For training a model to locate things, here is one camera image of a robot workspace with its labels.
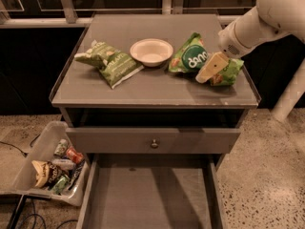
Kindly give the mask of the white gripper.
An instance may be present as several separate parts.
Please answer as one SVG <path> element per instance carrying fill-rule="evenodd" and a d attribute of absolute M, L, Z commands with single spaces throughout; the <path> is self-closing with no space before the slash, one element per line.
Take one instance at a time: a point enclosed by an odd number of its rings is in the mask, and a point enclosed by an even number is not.
<path fill-rule="evenodd" d="M 195 80 L 198 83 L 205 83 L 229 64 L 229 58 L 240 58 L 261 44 L 287 35 L 288 33 L 279 31 L 263 21 L 256 7 L 253 7 L 218 33 L 218 47 L 221 52 L 210 55 Z"/>

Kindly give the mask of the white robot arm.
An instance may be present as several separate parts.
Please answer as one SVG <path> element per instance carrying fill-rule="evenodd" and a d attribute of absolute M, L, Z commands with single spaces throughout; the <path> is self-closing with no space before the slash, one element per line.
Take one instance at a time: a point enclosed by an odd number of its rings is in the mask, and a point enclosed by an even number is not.
<path fill-rule="evenodd" d="M 292 35 L 305 43 L 305 0 L 256 0 L 255 6 L 218 33 L 218 52 L 212 53 L 196 81 L 205 83 L 257 46 Z"/>

